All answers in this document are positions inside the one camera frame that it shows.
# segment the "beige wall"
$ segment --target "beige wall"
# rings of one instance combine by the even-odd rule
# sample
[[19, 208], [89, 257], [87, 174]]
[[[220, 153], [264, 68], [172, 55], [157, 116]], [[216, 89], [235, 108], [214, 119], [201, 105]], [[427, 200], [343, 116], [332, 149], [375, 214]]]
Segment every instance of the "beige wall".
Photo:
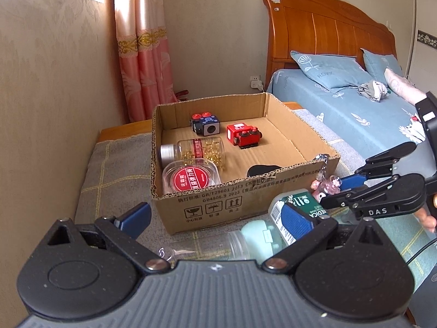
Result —
[[[416, 29], [437, 37], [436, 6], [437, 0], [417, 0]], [[437, 94], [436, 70], [437, 50], [416, 41], [409, 80], [419, 89]]]
[[[345, 0], [392, 25], [406, 67], [412, 0]], [[268, 14], [262, 0], [164, 0], [176, 91], [191, 98], [253, 92], [251, 75], [266, 71]]]
[[73, 216], [102, 128], [125, 120], [109, 5], [0, 0], [0, 327], [25, 316], [17, 274]]

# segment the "power plug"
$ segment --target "power plug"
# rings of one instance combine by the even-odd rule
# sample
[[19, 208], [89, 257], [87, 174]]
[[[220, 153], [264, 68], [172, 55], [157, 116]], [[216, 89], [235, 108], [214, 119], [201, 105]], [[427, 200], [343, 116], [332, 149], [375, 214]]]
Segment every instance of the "power plug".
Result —
[[259, 91], [264, 91], [263, 82], [261, 80], [253, 80], [250, 82], [250, 87], [252, 89], [258, 89]]
[[261, 81], [261, 77], [259, 75], [250, 77], [250, 87], [252, 89], [258, 89], [259, 91], [264, 91], [263, 82]]

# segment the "wooden bed frame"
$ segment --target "wooden bed frame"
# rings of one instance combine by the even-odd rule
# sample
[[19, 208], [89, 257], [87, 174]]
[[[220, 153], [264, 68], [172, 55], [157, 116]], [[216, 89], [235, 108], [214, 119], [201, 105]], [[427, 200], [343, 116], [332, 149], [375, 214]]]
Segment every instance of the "wooden bed frame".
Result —
[[263, 0], [270, 17], [265, 83], [279, 69], [298, 69], [290, 51], [356, 56], [393, 54], [395, 37], [383, 24], [341, 0]]

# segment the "cardboard box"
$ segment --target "cardboard box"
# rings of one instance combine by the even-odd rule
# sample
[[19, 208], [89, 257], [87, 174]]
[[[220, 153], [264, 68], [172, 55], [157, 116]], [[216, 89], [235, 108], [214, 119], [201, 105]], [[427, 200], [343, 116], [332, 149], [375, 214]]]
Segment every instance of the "cardboard box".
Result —
[[[199, 138], [190, 128], [191, 115], [211, 112], [220, 121], [220, 136], [226, 151], [222, 184], [203, 190], [163, 194], [160, 146]], [[244, 122], [258, 127], [259, 146], [240, 149], [226, 139], [226, 126]], [[339, 154], [308, 124], [269, 93], [209, 97], [159, 105], [152, 121], [152, 201], [170, 234], [215, 226], [266, 213], [280, 193], [309, 188], [329, 154], [327, 172], [337, 167]], [[277, 171], [247, 178], [256, 164], [279, 165]]]

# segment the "barcode label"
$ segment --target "barcode label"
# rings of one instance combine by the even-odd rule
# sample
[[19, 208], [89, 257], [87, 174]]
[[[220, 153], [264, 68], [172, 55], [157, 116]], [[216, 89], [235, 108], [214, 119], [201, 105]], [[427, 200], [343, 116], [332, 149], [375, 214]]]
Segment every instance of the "barcode label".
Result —
[[273, 220], [276, 222], [278, 217], [280, 216], [280, 210], [282, 206], [279, 207], [279, 202], [275, 203], [273, 206], [272, 212], [270, 213], [270, 216], [273, 218]]
[[294, 242], [296, 242], [296, 239], [291, 235], [291, 233], [289, 231], [287, 231], [285, 229], [285, 227], [282, 225], [279, 229], [284, 241], [290, 245], [293, 244]]
[[291, 245], [296, 242], [296, 239], [282, 225], [280, 214], [282, 212], [283, 205], [283, 201], [276, 202], [272, 208], [272, 212], [270, 212], [270, 217], [272, 217], [274, 223], [276, 224], [276, 227], [279, 229], [280, 235], [282, 236], [283, 240], [287, 243], [287, 245]]

